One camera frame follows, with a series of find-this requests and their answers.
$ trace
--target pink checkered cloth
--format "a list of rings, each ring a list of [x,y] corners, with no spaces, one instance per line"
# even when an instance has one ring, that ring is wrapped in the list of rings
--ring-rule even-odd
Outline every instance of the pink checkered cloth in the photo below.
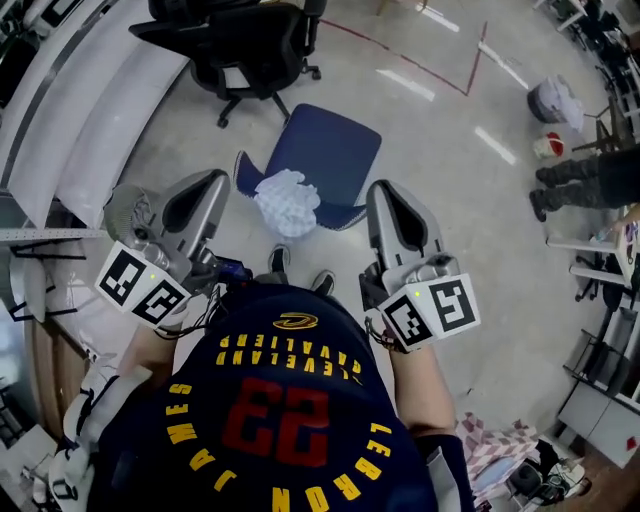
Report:
[[[512,429],[486,431],[484,422],[470,412],[465,413],[465,418],[458,423],[456,434],[462,439],[469,481],[476,497],[474,502],[476,507],[505,483],[527,457],[533,456],[538,444],[536,429],[522,425],[519,420],[513,424]],[[513,465],[505,471],[503,477],[484,489],[475,488],[474,483],[478,475],[489,464],[503,457],[514,459]]]

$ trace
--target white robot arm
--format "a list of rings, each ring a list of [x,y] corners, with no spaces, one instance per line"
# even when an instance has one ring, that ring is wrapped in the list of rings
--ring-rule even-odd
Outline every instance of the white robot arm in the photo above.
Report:
[[[250,270],[209,249],[229,196],[229,177],[213,170],[193,174],[152,201],[146,217],[124,218],[96,289],[122,312],[157,327],[190,296],[211,296],[218,283],[252,280]],[[365,311],[378,309],[406,352],[480,323],[471,280],[444,251],[438,223],[410,192],[386,180],[367,193],[369,239],[377,261],[360,275]]]

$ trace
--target red number 23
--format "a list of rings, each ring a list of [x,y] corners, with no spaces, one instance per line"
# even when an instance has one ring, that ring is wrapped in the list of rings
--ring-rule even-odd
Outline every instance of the red number 23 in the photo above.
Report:
[[[264,395],[268,405],[252,402],[255,395]],[[229,411],[222,443],[235,450],[267,457],[273,446],[274,432],[270,428],[257,427],[253,439],[243,439],[242,430],[248,418],[265,419],[270,405],[282,402],[283,388],[275,382],[254,377],[242,381],[240,393]],[[299,412],[303,402],[310,402],[312,412]],[[327,435],[312,432],[308,451],[297,451],[296,441],[302,427],[324,429],[329,426],[329,397],[324,391],[290,387],[285,397],[286,410],[280,419],[276,444],[276,460],[292,466],[320,467],[327,463]]]

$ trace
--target black sneaker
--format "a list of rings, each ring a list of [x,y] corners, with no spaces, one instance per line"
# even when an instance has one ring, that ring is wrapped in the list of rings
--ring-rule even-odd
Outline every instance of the black sneaker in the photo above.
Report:
[[[542,206],[542,194],[544,192],[542,190],[533,190],[529,193],[529,201],[531,201],[531,206],[533,207],[533,213],[540,222],[545,222],[547,220],[547,214],[544,211]]]
[[[291,263],[291,253],[286,245],[278,244],[269,256],[269,272],[287,273],[287,267]]]
[[[536,171],[536,179],[547,188],[556,186],[553,169],[542,167]]]
[[[328,297],[333,293],[333,288],[336,283],[336,276],[330,270],[323,270],[314,279],[311,285],[311,290],[314,292]]]

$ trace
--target blue chair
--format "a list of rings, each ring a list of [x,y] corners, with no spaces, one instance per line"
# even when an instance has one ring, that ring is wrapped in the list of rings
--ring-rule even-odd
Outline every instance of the blue chair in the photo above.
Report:
[[[366,215],[365,206],[355,203],[381,141],[380,134],[360,123],[302,103],[291,114],[264,174],[241,151],[233,178],[238,190],[253,198],[263,179],[284,169],[300,171],[306,177],[303,184],[318,189],[318,224],[342,231]]]

